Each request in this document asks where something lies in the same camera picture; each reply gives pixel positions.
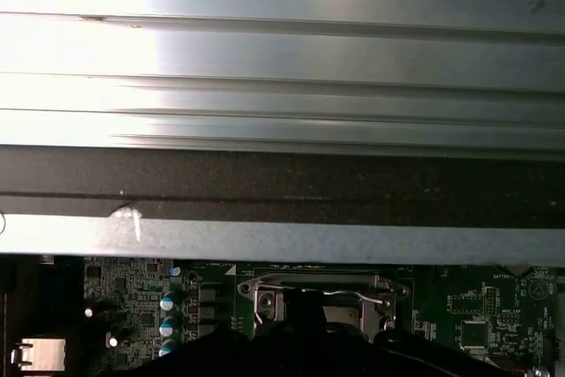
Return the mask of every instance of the screw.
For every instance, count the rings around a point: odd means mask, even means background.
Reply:
[[[536,366],[533,369],[533,375],[535,377],[551,377],[549,370],[543,366]]]
[[[271,295],[263,295],[259,301],[261,306],[271,306],[273,304],[273,297]]]

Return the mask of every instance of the black component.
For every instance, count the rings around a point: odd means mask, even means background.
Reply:
[[[200,303],[215,302],[218,291],[214,286],[203,286],[200,288]]]
[[[482,348],[488,339],[488,325],[485,322],[463,322],[461,325],[461,346]]]
[[[114,289],[125,290],[127,288],[127,280],[123,277],[117,277],[114,279]]]
[[[116,355],[116,365],[117,366],[127,366],[128,365],[127,353],[118,353]]]
[[[215,320],[215,308],[213,306],[201,306],[198,316],[200,320]]]
[[[102,268],[101,267],[88,267],[87,268],[87,277],[88,278],[101,278],[102,277]]]
[[[139,320],[142,326],[153,326],[155,323],[155,316],[152,313],[143,313],[140,315]]]
[[[217,326],[215,324],[200,324],[198,326],[198,336],[208,336],[215,332]]]

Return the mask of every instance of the silver metal surface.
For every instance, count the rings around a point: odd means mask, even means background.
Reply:
[[[0,0],[0,143],[565,157],[564,5]]]
[[[11,352],[11,362],[24,373],[64,371],[65,340],[25,338]]]
[[[562,230],[7,215],[1,253],[189,260],[565,266]]]
[[[383,327],[385,323],[389,328],[394,327],[396,303],[410,294],[408,286],[376,274],[267,273],[237,286],[239,295],[253,302],[256,334],[268,332],[276,322],[285,320],[284,291],[287,289],[320,291],[328,297],[325,303],[330,307],[335,302],[333,299],[339,297],[335,310],[329,312],[334,318],[345,315],[345,320],[337,322],[353,324],[369,343],[379,331],[386,329]],[[353,309],[355,314],[351,314],[351,308],[345,305],[360,307],[361,314],[356,313],[356,309]],[[326,319],[328,324],[332,322],[332,317],[326,315]]]

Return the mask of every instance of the integrated circuit chip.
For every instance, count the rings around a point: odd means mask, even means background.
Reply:
[[[101,267],[87,267],[87,277],[88,278],[100,278],[102,277]]]
[[[143,313],[139,316],[139,321],[142,326],[153,326],[155,323],[155,316],[152,313]]]
[[[485,348],[488,342],[488,324],[484,321],[461,323],[461,347],[467,349]]]
[[[114,279],[114,289],[125,290],[127,288],[127,280],[123,277],[117,277]]]

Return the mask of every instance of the chip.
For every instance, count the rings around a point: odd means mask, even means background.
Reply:
[[[102,268],[100,268],[100,267],[87,267],[87,277],[88,278],[100,278],[100,277],[102,277]]]
[[[139,319],[142,326],[153,326],[155,323],[155,316],[152,313],[143,313]]]
[[[461,323],[461,346],[464,348],[485,348],[488,341],[488,325],[484,321]]]
[[[127,366],[128,365],[127,353],[118,353],[117,354],[116,365],[117,366]]]
[[[114,289],[125,290],[127,287],[127,281],[123,277],[118,277],[114,279]]]

